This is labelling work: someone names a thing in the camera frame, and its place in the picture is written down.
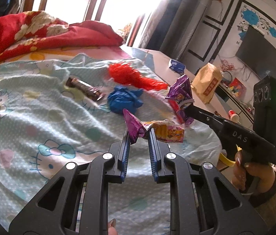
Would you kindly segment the right hand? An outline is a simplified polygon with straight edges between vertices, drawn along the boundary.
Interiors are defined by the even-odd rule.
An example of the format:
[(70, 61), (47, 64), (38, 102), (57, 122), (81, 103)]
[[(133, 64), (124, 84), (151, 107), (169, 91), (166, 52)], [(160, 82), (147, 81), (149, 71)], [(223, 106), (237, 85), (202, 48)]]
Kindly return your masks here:
[(246, 189), (247, 174), (259, 179), (255, 189), (255, 194), (266, 193), (271, 189), (276, 175), (270, 165), (245, 162), (242, 158), (241, 151), (236, 153), (235, 161), (236, 163), (233, 167), (232, 184), (236, 189)]

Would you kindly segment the left hand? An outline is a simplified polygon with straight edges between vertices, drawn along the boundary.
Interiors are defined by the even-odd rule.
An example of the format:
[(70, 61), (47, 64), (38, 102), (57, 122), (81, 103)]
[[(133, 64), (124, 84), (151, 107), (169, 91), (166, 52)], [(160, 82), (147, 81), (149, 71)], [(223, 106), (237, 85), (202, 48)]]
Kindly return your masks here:
[(116, 219), (112, 219), (108, 222), (108, 235), (118, 235), (118, 232), (115, 226), (116, 226)]

